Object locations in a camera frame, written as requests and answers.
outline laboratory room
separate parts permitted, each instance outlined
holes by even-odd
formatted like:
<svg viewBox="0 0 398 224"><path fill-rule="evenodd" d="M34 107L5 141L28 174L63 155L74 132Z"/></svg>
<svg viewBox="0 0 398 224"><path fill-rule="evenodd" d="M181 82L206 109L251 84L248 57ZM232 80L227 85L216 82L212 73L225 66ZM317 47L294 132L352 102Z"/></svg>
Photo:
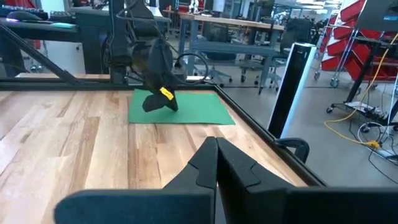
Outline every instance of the laboratory room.
<svg viewBox="0 0 398 224"><path fill-rule="evenodd" d="M397 223L398 0L0 0L0 224Z"/></svg>

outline black clamp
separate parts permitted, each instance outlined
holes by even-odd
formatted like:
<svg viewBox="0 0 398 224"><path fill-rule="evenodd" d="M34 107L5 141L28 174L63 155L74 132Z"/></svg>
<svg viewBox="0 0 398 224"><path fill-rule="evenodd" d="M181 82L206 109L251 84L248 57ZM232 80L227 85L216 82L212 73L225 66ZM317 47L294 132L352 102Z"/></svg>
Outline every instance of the black clamp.
<svg viewBox="0 0 398 224"><path fill-rule="evenodd" d="M295 148L294 155L297 156L303 163L307 161L310 154L310 146L306 141L300 138L284 138L276 139L275 143L282 147Z"/></svg>

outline green mat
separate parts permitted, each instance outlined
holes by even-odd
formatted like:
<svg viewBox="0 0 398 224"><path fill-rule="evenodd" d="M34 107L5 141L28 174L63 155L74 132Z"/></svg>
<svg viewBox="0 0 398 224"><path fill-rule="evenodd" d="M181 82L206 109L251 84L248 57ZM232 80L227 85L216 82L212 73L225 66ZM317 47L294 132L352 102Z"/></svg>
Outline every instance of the green mat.
<svg viewBox="0 0 398 224"><path fill-rule="evenodd" d="M142 103L150 94L149 91L134 90L129 109L129 121L131 123L235 124L217 95L176 92L177 112L165 106L159 110L146 113L142 109Z"/></svg>

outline black metal frame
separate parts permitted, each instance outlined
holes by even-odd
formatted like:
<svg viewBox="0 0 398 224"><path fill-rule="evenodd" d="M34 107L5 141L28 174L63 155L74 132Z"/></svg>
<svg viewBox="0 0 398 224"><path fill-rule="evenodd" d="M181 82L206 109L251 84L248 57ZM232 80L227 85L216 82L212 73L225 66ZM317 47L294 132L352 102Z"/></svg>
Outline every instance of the black metal frame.
<svg viewBox="0 0 398 224"><path fill-rule="evenodd" d="M66 70L44 57L36 49L25 43L17 34L0 24L0 34L15 43L36 61L47 67L59 78L0 78L1 91L98 91L98 90L134 90L145 89L143 85L115 84L110 79L76 78ZM177 90L213 90L246 122L297 175L308 185L326 186L298 157L278 143L275 137L236 102L234 102L218 85L201 84L195 86L179 85Z"/></svg>

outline black chair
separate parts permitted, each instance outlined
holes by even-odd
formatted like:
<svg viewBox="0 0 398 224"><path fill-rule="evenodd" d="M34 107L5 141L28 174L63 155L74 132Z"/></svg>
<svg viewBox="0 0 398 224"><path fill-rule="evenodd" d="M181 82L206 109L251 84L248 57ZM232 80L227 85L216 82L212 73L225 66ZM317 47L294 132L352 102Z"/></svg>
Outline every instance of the black chair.
<svg viewBox="0 0 398 224"><path fill-rule="evenodd" d="M292 44L295 42L310 43L311 27L312 22L307 19L291 19L286 24L286 31L280 40L279 52L272 57L271 68L273 69L269 75L271 79L269 88L275 88L276 91L279 91L279 81L281 81L282 77L276 74L276 69L286 65Z"/></svg>
<svg viewBox="0 0 398 224"><path fill-rule="evenodd" d="M214 24L210 22L206 22L204 24L203 35L198 35L198 40L210 41L210 42L223 42L223 43L231 43L233 41L229 34L228 25ZM208 62L210 64L212 64L212 62L223 63L223 62L234 62L236 60L236 54L226 54L219 52L202 52L202 54L209 60ZM221 77L229 78L229 82L233 81L231 75L227 75L223 72L217 71L214 65L211 67L209 75L211 78L217 79L221 84L223 82Z"/></svg>

